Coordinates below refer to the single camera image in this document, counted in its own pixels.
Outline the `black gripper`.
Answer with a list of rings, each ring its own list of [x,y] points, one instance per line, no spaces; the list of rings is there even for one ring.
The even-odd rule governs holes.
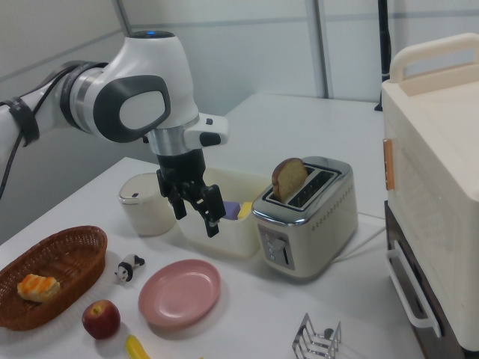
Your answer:
[[[201,215],[207,236],[219,233],[219,222],[226,214],[220,188],[205,185],[206,169],[203,150],[191,150],[177,156],[157,156],[160,191],[168,198],[174,215],[180,220],[187,215],[185,200]]]

